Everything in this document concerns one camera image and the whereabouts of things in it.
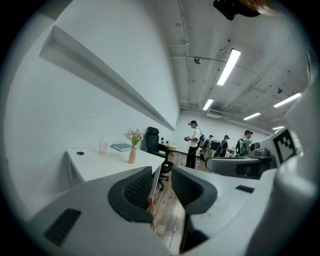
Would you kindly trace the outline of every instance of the wooden floor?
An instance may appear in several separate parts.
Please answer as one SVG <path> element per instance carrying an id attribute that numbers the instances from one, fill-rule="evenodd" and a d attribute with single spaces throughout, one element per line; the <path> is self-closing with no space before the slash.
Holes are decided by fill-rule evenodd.
<path id="1" fill-rule="evenodd" d="M 187 154 L 176 152 L 174 156 L 169 155 L 168 160 L 175 166 L 185 166 Z M 202 160 L 197 158 L 196 162 L 198 163 L 195 166 L 196 170 L 207 172 Z M 153 200 L 155 232 L 165 246 L 173 254 L 178 255 L 183 235 L 185 210 L 171 187 L 171 172 L 165 175 L 169 177 L 169 181 L 162 179 L 163 191 L 160 191 L 161 185 L 158 183 Z"/>

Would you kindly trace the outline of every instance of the white wall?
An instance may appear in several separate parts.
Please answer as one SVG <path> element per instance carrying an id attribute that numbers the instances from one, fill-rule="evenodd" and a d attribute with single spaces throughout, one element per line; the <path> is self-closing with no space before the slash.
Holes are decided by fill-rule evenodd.
<path id="1" fill-rule="evenodd" d="M 192 120 L 197 121 L 205 138 L 208 138 L 209 135 L 213 135 L 215 140 L 222 141 L 224 136 L 228 135 L 230 137 L 228 140 L 229 148 L 235 147 L 237 141 L 244 135 L 246 130 L 253 132 L 253 142 L 260 142 L 270 134 L 268 132 L 264 133 L 256 129 L 247 128 L 244 125 L 237 125 L 221 119 L 206 117 L 205 111 L 181 111 L 176 131 L 172 133 L 170 140 L 175 143 L 177 146 L 176 150 L 179 152 L 188 152 L 188 142 L 184 141 L 184 137 L 192 136 L 193 134 L 194 130 L 188 125 Z"/>
<path id="2" fill-rule="evenodd" d="M 89 2 L 72 2 L 73 9 L 67 7 L 67 14 L 63 12 L 56 25 L 74 33 L 80 43 L 108 62 L 175 127 L 180 111 L 176 84 L 165 41 L 150 9 L 144 1 Z M 145 132 L 149 126 L 157 127 L 165 138 L 172 133 L 86 80 L 40 58 L 52 27 L 25 54 L 5 109 L 5 153 L 27 210 L 26 220 L 71 187 L 67 149 L 96 147 L 99 141 L 125 143 L 129 128 Z M 164 104 L 158 92 L 170 103 Z"/>
<path id="3" fill-rule="evenodd" d="M 56 26 L 97 55 L 175 128 L 178 89 L 156 16 L 149 0 L 74 0 Z"/>

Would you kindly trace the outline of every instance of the office chair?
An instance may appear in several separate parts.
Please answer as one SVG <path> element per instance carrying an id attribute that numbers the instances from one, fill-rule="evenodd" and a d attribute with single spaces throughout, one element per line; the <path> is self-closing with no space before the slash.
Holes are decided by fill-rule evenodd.
<path id="1" fill-rule="evenodd" d="M 157 128 L 148 127 L 145 135 L 145 141 L 146 141 L 146 151 L 150 154 L 153 154 L 158 157 L 165 158 L 165 161 L 163 162 L 160 170 L 160 175 L 158 178 L 158 182 L 162 186 L 160 188 L 161 191 L 165 189 L 164 184 L 160 180 L 160 178 L 165 178 L 167 181 L 169 180 L 168 176 L 165 176 L 163 174 L 167 174 L 171 171 L 172 167 L 174 166 L 173 162 L 168 161 L 168 155 L 171 151 L 171 149 L 166 148 L 164 145 L 159 145 L 159 130 Z"/>

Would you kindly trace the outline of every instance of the white desk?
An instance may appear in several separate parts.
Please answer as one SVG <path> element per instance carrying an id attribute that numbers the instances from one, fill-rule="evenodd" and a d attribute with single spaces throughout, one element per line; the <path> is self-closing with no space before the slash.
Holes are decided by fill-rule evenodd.
<path id="1" fill-rule="evenodd" d="M 134 164 L 128 163 L 130 150 L 120 152 L 108 147 L 105 154 L 99 154 L 97 148 L 69 149 L 67 152 L 70 178 L 73 186 L 127 170 L 151 166 L 152 173 L 155 173 L 150 193 L 152 198 L 155 195 L 161 165 L 165 161 L 163 157 L 149 154 L 139 149 L 136 150 Z"/>

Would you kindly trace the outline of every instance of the black rubber pad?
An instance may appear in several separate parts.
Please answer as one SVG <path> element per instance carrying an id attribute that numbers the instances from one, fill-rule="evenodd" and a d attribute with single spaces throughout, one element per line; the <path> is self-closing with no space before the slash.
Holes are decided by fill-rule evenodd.
<path id="1" fill-rule="evenodd" d="M 209 182 L 174 166 L 171 174 L 172 188 L 186 214 L 205 213 L 216 201 L 217 189 Z"/>
<path id="2" fill-rule="evenodd" d="M 44 233 L 44 237 L 60 247 L 80 215 L 79 210 L 66 209 Z"/>

